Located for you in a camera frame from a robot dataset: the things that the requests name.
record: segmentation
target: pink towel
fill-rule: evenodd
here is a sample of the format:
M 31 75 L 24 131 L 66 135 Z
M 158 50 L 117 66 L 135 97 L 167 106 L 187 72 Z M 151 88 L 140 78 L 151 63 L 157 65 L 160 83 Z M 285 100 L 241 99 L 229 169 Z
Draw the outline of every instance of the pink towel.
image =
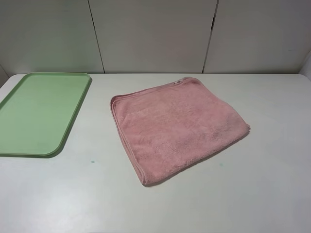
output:
M 229 104 L 192 77 L 115 96 L 110 104 L 124 149 L 143 185 L 170 177 L 249 131 Z

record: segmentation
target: table surface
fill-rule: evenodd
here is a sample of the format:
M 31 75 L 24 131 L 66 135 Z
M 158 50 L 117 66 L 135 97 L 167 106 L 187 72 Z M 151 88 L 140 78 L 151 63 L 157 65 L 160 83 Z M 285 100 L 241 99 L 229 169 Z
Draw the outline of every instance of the table surface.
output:
M 152 187 L 140 184 L 110 99 L 193 76 L 250 134 Z M 0 100 L 23 77 L 11 77 Z M 262 233 L 311 230 L 311 82 L 299 74 L 91 74 L 63 151 L 0 157 L 0 232 Z

